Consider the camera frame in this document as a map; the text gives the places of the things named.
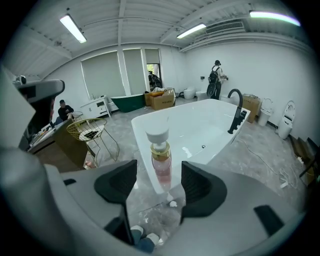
ceiling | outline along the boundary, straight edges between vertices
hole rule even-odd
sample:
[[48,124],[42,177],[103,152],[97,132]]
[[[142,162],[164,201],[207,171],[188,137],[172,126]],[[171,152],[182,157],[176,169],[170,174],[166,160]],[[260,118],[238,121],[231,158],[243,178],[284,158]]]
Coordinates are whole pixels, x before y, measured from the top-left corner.
[[[246,35],[280,35],[308,44],[301,27],[250,18],[250,10],[293,16],[277,0],[40,0],[11,40],[3,64],[14,75],[40,80],[96,49],[129,43],[185,48],[205,35],[202,29],[177,39],[186,29],[235,20],[242,21]],[[87,42],[79,43],[61,24],[59,19],[65,14],[71,15]]]

freestanding bathtub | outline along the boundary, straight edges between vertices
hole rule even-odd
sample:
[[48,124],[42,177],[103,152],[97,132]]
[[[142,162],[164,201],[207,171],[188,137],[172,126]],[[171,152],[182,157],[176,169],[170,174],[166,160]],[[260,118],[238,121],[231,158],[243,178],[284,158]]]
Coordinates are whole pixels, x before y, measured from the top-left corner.
[[110,99],[121,112],[131,112],[141,109],[146,105],[145,96],[143,94],[111,97]]
[[157,194],[164,191],[158,182],[151,162],[150,145],[145,124],[152,124],[159,119],[167,119],[169,125],[169,139],[172,155],[171,188],[181,182],[181,162],[190,161],[208,164],[213,158],[228,150],[236,135],[247,120],[250,111],[233,134],[229,134],[237,106],[215,99],[206,99],[184,105],[179,105],[152,113],[144,114],[132,119],[134,136],[140,150],[142,160]]

white cabinet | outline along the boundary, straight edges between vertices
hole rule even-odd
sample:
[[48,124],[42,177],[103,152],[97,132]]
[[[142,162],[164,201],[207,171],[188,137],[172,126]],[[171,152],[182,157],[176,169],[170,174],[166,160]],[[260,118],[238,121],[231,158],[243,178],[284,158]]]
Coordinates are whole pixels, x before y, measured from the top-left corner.
[[98,118],[106,114],[108,114],[109,117],[111,117],[111,112],[108,109],[108,102],[106,96],[92,99],[86,104],[82,105],[80,108],[80,111],[83,113],[86,119]]

pink bottle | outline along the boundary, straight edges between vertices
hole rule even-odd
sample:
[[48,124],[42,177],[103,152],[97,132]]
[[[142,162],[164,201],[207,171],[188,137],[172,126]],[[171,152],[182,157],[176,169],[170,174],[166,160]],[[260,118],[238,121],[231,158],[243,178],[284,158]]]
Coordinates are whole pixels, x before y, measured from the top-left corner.
[[169,127],[167,122],[158,123],[153,129],[148,129],[146,135],[151,144],[151,161],[163,190],[169,191],[171,187],[172,157],[169,138]]

concrete floor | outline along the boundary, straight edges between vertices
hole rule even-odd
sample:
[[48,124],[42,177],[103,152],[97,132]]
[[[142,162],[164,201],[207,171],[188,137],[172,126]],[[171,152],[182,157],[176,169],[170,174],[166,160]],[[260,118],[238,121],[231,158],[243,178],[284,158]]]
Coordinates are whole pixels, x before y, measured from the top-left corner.
[[[176,105],[193,101],[178,98]],[[106,130],[113,136],[120,147],[117,162],[137,160],[136,183],[126,201],[130,225],[140,225],[147,234],[155,233],[159,235],[161,240],[157,247],[160,247],[179,227],[181,209],[185,204],[185,193],[181,185],[171,190],[170,194],[177,202],[177,207],[169,207],[166,195],[159,196],[152,188],[136,143],[131,120],[153,111],[152,108],[146,107],[128,113],[115,112],[111,118],[106,118]],[[107,134],[103,135],[103,140],[107,145],[110,145],[111,153],[114,154],[114,142],[110,140]],[[286,172],[289,183],[292,185],[281,189],[281,176],[273,173],[258,156],[251,153],[244,142],[246,142],[251,151],[263,158],[275,173],[279,174],[280,170],[281,173]],[[105,148],[102,148],[99,153],[98,163],[99,166],[114,163]],[[282,140],[279,138],[275,134],[275,128],[268,124],[261,127],[256,122],[245,122],[229,150],[216,157],[209,165],[257,179],[284,198],[297,211],[300,212],[304,207],[306,186],[299,179],[299,173],[302,171],[303,166],[295,158],[288,139]]]

